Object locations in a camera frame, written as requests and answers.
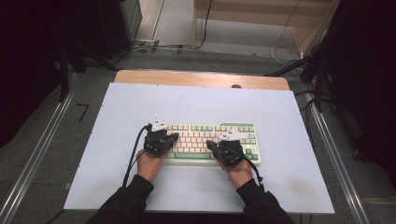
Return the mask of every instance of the white keyboard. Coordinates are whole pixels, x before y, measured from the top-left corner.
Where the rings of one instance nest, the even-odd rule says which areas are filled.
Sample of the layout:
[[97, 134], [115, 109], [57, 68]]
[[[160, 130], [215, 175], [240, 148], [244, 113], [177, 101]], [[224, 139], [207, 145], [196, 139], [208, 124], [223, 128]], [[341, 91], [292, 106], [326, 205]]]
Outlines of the white keyboard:
[[206, 140], [219, 142], [218, 136], [229, 130], [248, 133], [249, 139], [240, 140], [244, 153], [253, 163], [261, 162], [256, 127], [253, 123], [221, 124], [169, 124], [168, 134], [179, 133], [164, 164], [217, 165], [212, 151], [206, 147]]

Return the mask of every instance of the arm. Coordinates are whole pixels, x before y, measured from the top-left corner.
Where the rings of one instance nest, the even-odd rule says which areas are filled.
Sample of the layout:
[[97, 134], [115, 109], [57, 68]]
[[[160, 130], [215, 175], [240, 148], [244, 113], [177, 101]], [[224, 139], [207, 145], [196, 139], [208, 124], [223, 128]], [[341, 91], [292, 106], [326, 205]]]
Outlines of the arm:
[[261, 189], [254, 181], [251, 167], [247, 161], [241, 161], [234, 168], [224, 167], [228, 179], [236, 192], [245, 202], [244, 212], [253, 223], [293, 223], [289, 215], [280, 207], [276, 197], [269, 191]]
[[127, 188], [119, 188], [91, 217], [87, 224], [136, 223], [146, 209], [146, 199], [154, 190], [151, 184], [167, 153], [159, 158], [140, 150], [136, 157], [137, 175]]

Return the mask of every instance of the white table surface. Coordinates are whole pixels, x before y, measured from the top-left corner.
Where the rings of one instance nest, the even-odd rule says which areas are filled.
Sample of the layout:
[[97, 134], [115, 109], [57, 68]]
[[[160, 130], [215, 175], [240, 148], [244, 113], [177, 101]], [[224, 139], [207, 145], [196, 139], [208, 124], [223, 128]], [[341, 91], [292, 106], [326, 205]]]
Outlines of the white table surface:
[[[137, 134], [154, 119], [255, 123], [265, 189], [288, 213], [334, 213], [292, 91], [124, 83], [109, 85], [64, 209], [98, 209], [121, 186]], [[135, 173], [136, 166], [129, 181]], [[218, 166], [163, 165], [153, 184], [147, 211], [240, 213], [244, 207]]]

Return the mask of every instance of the black sleeve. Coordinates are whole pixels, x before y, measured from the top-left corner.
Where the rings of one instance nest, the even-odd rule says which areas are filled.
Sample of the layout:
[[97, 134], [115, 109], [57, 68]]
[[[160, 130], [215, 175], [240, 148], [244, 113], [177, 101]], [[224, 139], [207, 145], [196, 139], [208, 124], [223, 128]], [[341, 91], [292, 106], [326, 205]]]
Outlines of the black sleeve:
[[137, 223], [146, 209], [146, 199], [153, 190], [151, 183], [135, 175], [127, 188], [119, 188], [86, 223]]
[[254, 179], [249, 180], [236, 192], [245, 202], [244, 212], [253, 223], [293, 223], [289, 215], [280, 207], [276, 197], [256, 185]]

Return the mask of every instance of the table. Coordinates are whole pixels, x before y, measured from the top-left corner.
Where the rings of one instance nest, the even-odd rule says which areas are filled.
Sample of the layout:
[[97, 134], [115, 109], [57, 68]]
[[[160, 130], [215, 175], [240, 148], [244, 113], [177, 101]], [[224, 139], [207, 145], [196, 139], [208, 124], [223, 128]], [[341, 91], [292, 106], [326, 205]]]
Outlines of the table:
[[[192, 47], [195, 48], [196, 20], [206, 19], [210, 0], [194, 0]], [[209, 19], [290, 28], [299, 52], [308, 55], [326, 30], [340, 0], [213, 0]]]
[[[244, 89], [230, 88], [233, 84]], [[260, 86], [270, 90], [260, 90]], [[227, 97], [228, 103], [223, 104], [220, 99]], [[264, 186], [285, 211], [334, 212], [284, 78], [164, 71], [118, 72], [107, 90], [64, 208], [99, 208], [121, 185], [138, 131], [159, 116], [174, 123], [254, 122], [262, 155], [258, 169]], [[244, 207], [218, 166], [164, 165], [153, 184], [148, 211], [241, 213]]]

